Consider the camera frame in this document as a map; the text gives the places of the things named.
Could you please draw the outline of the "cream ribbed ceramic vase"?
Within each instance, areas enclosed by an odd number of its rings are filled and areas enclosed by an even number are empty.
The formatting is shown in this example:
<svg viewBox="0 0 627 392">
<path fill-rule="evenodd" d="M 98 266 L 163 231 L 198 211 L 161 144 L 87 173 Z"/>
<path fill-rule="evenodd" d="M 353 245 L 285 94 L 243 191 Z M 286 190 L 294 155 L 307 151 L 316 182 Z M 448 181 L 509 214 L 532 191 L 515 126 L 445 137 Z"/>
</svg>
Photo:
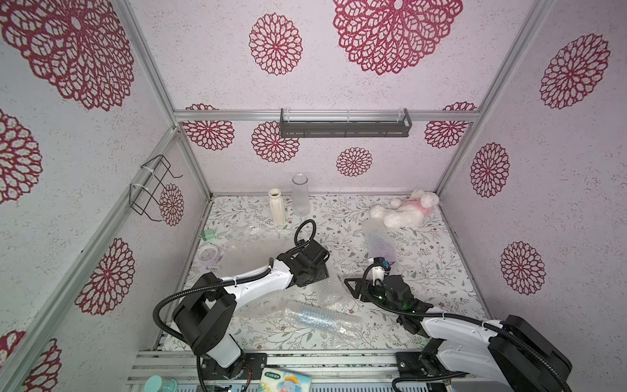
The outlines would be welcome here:
<svg viewBox="0 0 627 392">
<path fill-rule="evenodd" d="M 277 226 L 285 224 L 284 206 L 282 200 L 282 192 L 280 189 L 274 188 L 269 190 L 269 205 L 271 216 Z"/>
</svg>

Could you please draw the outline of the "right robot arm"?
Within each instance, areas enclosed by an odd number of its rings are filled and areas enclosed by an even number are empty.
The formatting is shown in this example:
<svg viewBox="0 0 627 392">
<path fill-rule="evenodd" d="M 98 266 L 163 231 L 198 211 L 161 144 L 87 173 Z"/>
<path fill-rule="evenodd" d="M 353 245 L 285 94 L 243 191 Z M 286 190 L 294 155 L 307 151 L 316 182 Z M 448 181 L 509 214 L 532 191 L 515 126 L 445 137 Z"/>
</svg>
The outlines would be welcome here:
<svg viewBox="0 0 627 392">
<path fill-rule="evenodd" d="M 482 321 L 447 313 L 415 297 L 403 277 L 372 271 L 344 284 L 361 302 L 396 315 L 411 335 L 427 338 L 420 351 L 397 354 L 393 390 L 410 382 L 451 384 L 481 377 L 513 391 L 569 391 L 571 361 L 519 316 Z"/>
</svg>

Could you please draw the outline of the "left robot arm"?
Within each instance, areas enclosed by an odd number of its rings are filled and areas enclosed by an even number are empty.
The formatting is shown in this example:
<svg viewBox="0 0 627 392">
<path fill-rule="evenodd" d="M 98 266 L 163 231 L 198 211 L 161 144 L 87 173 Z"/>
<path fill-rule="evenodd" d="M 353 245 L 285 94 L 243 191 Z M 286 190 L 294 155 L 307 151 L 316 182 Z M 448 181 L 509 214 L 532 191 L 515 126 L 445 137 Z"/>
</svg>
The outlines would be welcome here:
<svg viewBox="0 0 627 392">
<path fill-rule="evenodd" d="M 209 357 L 223 369 L 237 368 L 243 364 L 243 351 L 227 333 L 235 311 L 273 292 L 327 279 L 329 257 L 317 241 L 302 240 L 246 274 L 230 278 L 204 274 L 175 308 L 174 324 L 194 354 Z"/>
</svg>

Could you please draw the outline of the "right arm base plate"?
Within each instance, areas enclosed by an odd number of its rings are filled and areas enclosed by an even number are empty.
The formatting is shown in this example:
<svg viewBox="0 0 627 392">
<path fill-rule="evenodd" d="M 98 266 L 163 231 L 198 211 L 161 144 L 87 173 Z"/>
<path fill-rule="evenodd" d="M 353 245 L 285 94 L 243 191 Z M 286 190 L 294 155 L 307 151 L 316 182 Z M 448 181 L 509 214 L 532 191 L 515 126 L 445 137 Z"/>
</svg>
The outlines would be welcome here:
<svg viewBox="0 0 627 392">
<path fill-rule="evenodd" d="M 396 362 L 400 377 L 440 381 L 465 377 L 465 372 L 452 372 L 444 367 L 437 355 L 427 351 L 398 352 Z"/>
</svg>

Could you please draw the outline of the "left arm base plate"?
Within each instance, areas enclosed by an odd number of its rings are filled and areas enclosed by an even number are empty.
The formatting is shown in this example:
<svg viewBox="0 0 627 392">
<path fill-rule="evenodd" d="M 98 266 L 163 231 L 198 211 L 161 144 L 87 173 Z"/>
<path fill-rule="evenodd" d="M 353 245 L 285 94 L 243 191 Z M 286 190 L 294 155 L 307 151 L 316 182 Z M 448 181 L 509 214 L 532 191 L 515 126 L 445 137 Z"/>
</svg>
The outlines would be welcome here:
<svg viewBox="0 0 627 392">
<path fill-rule="evenodd" d="M 215 359 L 204 355 L 200 370 L 204 381 L 243 380 L 259 381 L 262 371 L 266 368 L 266 353 L 243 353 L 229 367 L 221 367 Z"/>
</svg>

